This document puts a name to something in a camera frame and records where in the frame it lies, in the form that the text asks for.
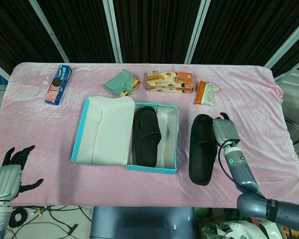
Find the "pink fleece cloth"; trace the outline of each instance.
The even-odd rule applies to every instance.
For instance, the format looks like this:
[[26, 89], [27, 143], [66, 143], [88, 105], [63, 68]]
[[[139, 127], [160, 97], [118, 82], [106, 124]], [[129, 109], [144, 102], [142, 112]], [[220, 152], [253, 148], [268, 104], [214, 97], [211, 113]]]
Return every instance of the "pink fleece cloth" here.
[[[263, 195], [299, 203], [299, 163], [281, 107], [282, 91], [270, 70], [258, 66], [167, 64], [69, 64], [73, 70], [59, 106], [45, 94], [59, 64], [22, 63], [10, 77], [0, 109], [0, 166], [5, 153], [35, 145], [25, 165], [22, 184], [44, 182], [20, 193], [13, 205], [111, 205], [236, 207], [241, 194], [218, 161], [207, 186], [188, 175], [190, 129], [198, 114], [213, 118], [226, 112], [235, 123], [240, 146]], [[102, 84], [127, 69], [141, 81], [135, 102], [179, 105], [177, 173], [128, 170], [123, 166], [85, 166], [70, 158], [85, 99], [116, 96]], [[194, 105], [195, 93], [146, 91], [148, 70], [191, 72], [195, 83], [220, 88], [215, 107]], [[221, 160], [225, 165], [223, 152]]]

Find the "gray machine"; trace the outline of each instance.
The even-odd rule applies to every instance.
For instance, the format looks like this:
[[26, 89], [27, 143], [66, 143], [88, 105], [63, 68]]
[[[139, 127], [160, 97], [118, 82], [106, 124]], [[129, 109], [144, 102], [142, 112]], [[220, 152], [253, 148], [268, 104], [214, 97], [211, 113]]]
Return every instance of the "gray machine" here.
[[[238, 146], [240, 139], [236, 127], [226, 114], [222, 115], [224, 119], [213, 120], [213, 128], [221, 146], [220, 150], [224, 149], [232, 175], [232, 178], [229, 178], [242, 192], [237, 199], [238, 210], [247, 217], [266, 218], [299, 231], [299, 205], [267, 200], [261, 194], [247, 160]], [[0, 239], [4, 238], [12, 212], [10, 201], [17, 197], [19, 192], [34, 189], [43, 181], [39, 179], [32, 185], [21, 186], [22, 171], [33, 149], [34, 146], [25, 148], [10, 160], [14, 151], [12, 148], [6, 153], [0, 167]], [[90, 239], [195, 238], [193, 215], [192, 208], [95, 207]]]

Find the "biscuit box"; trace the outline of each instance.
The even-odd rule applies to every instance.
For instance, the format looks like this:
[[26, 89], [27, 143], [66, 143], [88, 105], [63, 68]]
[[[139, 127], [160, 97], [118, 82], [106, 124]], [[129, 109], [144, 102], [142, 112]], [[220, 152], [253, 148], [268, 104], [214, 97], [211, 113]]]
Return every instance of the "biscuit box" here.
[[59, 105], [66, 84], [71, 76], [72, 70], [69, 66], [60, 65], [55, 73], [54, 79], [45, 95], [45, 102], [51, 105]]
[[193, 92], [193, 74], [186, 72], [148, 71], [147, 90], [161, 92]]

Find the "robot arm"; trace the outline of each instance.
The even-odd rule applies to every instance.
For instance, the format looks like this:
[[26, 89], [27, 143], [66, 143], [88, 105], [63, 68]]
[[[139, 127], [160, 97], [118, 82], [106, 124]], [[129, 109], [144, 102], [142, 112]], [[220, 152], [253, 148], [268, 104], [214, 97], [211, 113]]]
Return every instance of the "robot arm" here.
[[218, 144], [224, 155], [236, 187], [241, 194], [237, 199], [238, 210], [247, 217], [266, 218], [271, 222], [299, 231], [299, 205], [267, 200], [260, 192], [258, 184], [248, 166], [238, 143], [236, 127], [225, 113], [224, 119], [214, 119], [213, 128]]
[[12, 212], [10, 201], [16, 198], [19, 193], [34, 189], [43, 182], [43, 179], [39, 179], [34, 184], [21, 185], [22, 171], [27, 157], [33, 149], [34, 145], [17, 152], [12, 158], [14, 148], [10, 149], [5, 154], [0, 167], [0, 239], [4, 238]]

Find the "black slipper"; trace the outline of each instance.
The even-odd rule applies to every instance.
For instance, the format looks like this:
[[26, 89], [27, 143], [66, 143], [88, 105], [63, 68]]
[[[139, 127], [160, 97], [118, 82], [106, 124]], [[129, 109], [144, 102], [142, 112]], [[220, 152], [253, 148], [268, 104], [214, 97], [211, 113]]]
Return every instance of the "black slipper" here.
[[203, 186], [209, 183], [216, 155], [213, 119], [208, 115], [198, 115], [190, 134], [189, 177], [193, 183]]
[[160, 139], [156, 111], [148, 106], [139, 109], [133, 120], [133, 149], [137, 165], [156, 166]]

